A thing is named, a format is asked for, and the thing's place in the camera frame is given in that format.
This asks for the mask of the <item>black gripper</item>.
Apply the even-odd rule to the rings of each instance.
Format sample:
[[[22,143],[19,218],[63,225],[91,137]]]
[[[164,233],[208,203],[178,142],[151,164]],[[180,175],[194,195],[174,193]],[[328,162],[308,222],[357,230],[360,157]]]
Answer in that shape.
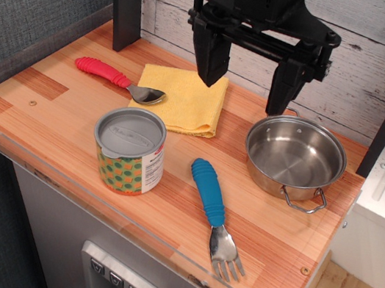
[[[278,62],[268,115],[283,114],[305,83],[324,79],[342,40],[305,0],[194,0],[189,16],[197,72],[206,86],[226,73],[234,44]]]

